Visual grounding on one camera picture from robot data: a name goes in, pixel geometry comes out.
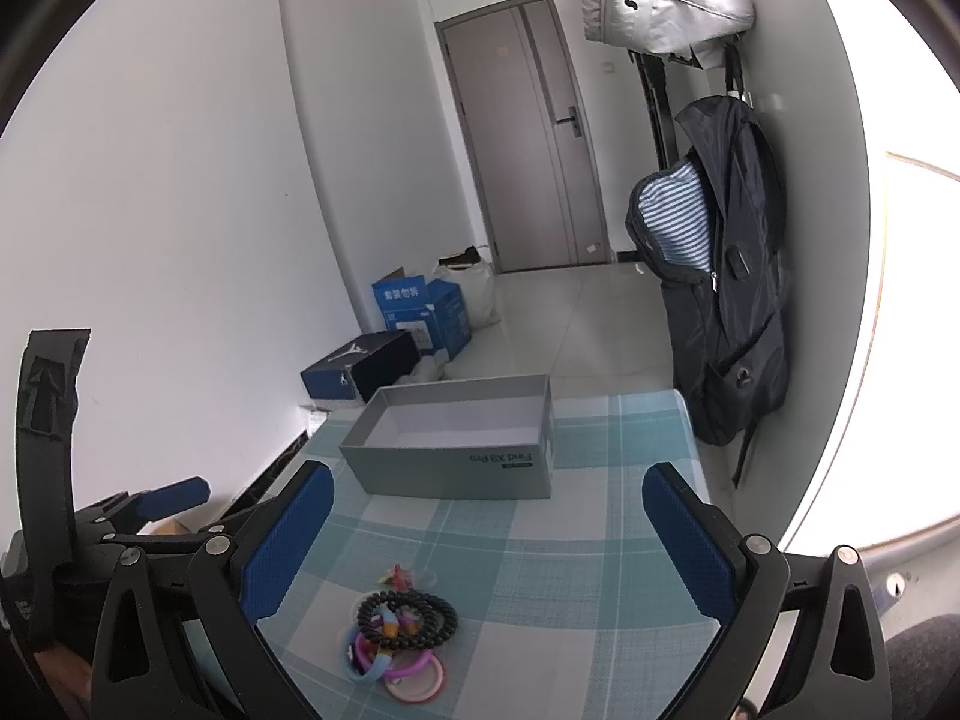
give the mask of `open box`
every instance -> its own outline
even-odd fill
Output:
[[[340,451],[368,493],[415,498],[549,498],[548,376],[381,388]]]

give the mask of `black backpack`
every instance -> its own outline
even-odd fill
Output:
[[[674,386],[688,404],[693,432],[710,445],[725,446],[747,431],[733,476],[737,485],[757,423],[786,396],[784,286],[778,256],[784,240],[785,192],[760,122],[741,100],[729,95],[696,100],[676,120],[692,148],[677,165],[635,186],[627,231],[640,259],[661,279]],[[685,209],[667,215],[675,225],[673,239],[664,237],[663,218],[661,229],[653,231],[640,209],[641,199],[654,190],[668,201],[684,191],[680,183],[672,183],[679,181],[679,169],[688,177],[685,186],[689,188],[690,180],[698,184],[699,242],[683,240],[691,228]],[[698,245],[700,268],[676,264],[677,251],[693,251]],[[709,271],[702,269],[706,263]]]

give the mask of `screw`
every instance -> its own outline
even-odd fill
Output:
[[[847,565],[856,565],[856,562],[860,560],[860,555],[856,554],[856,549],[847,546],[837,549],[837,557]]]
[[[894,598],[901,597],[905,591],[906,579],[904,579],[904,575],[895,572],[887,577],[887,592]]]
[[[140,560],[140,550],[128,547],[120,554],[120,565],[133,565]]]
[[[230,539],[227,536],[213,536],[203,549],[208,555],[223,555],[230,548]]]
[[[747,549],[755,555],[766,555],[770,552],[770,542],[763,536],[747,536]]]

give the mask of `plaid tablecloth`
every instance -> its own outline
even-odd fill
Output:
[[[448,501],[364,493],[333,415],[301,451],[336,479],[333,512],[280,610],[260,630],[325,720],[643,720],[690,674],[716,624],[699,615],[640,502],[650,464],[672,461],[707,500],[674,391],[558,400],[553,497]],[[285,484],[295,461],[277,480]],[[343,676],[349,610],[395,563],[437,576],[460,615],[436,653],[446,687],[400,704]]]

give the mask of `gray door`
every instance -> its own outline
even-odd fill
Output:
[[[584,120],[546,0],[443,30],[501,271],[607,261]]]

